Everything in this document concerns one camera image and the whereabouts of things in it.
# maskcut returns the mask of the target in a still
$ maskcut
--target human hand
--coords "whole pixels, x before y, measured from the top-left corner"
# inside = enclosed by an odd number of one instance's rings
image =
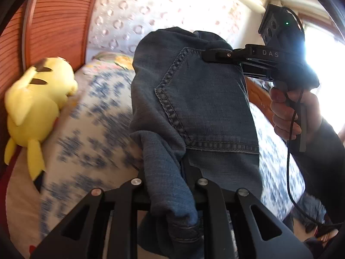
[[[300,96],[300,91],[290,91],[287,92],[287,95],[292,101],[297,102]],[[272,99],[271,109],[274,113],[274,131],[282,139],[289,140],[289,131],[294,109],[286,106],[286,97],[284,93],[277,88],[272,88],[270,90],[270,96]],[[307,142],[309,142],[313,138],[315,132],[320,128],[322,122],[319,101],[315,94],[305,90],[303,92],[301,103],[305,105],[307,110]],[[295,122],[291,139],[296,139],[296,135],[298,134],[301,134],[301,127]]]

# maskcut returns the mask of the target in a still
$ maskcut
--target jeans pocket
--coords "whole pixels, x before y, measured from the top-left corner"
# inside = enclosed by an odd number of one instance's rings
[[[241,68],[206,63],[201,53],[183,48],[155,89],[170,124],[189,149],[257,154]]]

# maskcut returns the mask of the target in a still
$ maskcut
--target wire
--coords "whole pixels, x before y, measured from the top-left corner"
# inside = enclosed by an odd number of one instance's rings
[[[301,90],[300,96],[298,98],[297,101],[297,106],[301,104],[301,99],[303,96],[303,89]],[[294,207],[306,218],[308,218],[310,221],[312,221],[314,224],[316,224],[319,227],[334,227],[337,228],[339,226],[341,226],[343,224],[342,223],[337,223],[337,224],[331,224],[331,225],[325,225],[317,220],[315,220],[314,218],[312,218],[311,216],[309,216],[306,212],[303,211],[303,209],[301,209],[299,207],[299,205],[294,201],[294,198],[291,195],[291,191],[290,191],[290,175],[289,175],[289,167],[290,167],[290,143],[291,143],[291,138],[292,138],[292,129],[294,126],[294,121],[295,121],[295,117],[296,117],[297,111],[294,111],[294,114],[292,115],[292,119],[291,119],[291,124],[290,124],[290,131],[289,131],[289,142],[287,144],[287,159],[286,159],[286,185],[287,185],[287,193],[289,195],[289,198],[291,200],[291,202],[293,203]]]
[[[294,16],[294,18],[296,19],[298,25],[299,25],[300,28],[301,28],[301,32],[303,33],[303,38],[305,38],[304,29],[303,29],[303,24],[302,24],[300,18],[298,17],[298,15],[296,15],[296,13],[295,13],[292,9],[290,9],[289,7],[284,7],[284,6],[283,6],[282,9],[287,10],[288,12],[290,12],[290,13]]]

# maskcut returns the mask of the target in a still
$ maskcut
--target wood grain panel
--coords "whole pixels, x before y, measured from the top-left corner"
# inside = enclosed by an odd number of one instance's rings
[[[9,138],[4,95],[5,91],[23,73],[20,52],[23,17],[24,11],[21,6],[0,36],[0,173],[5,166],[3,155]]]
[[[44,57],[62,57],[74,70],[85,61],[85,40],[94,0],[37,0],[25,46],[26,67]]]

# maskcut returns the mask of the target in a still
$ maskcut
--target bolt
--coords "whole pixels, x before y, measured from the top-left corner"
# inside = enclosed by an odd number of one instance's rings
[[[238,194],[239,194],[240,196],[242,196],[242,197],[246,197],[246,196],[249,195],[249,192],[248,192],[247,189],[241,188],[241,189],[238,190]]]
[[[206,186],[208,184],[208,180],[205,179],[205,178],[200,178],[198,180],[198,184],[201,185],[201,186]]]
[[[131,183],[134,186],[138,186],[141,184],[141,179],[140,178],[134,178],[134,179],[132,179]]]
[[[91,195],[93,195],[93,196],[99,196],[101,193],[102,193],[102,190],[99,189],[99,188],[94,188],[94,189],[91,191]]]

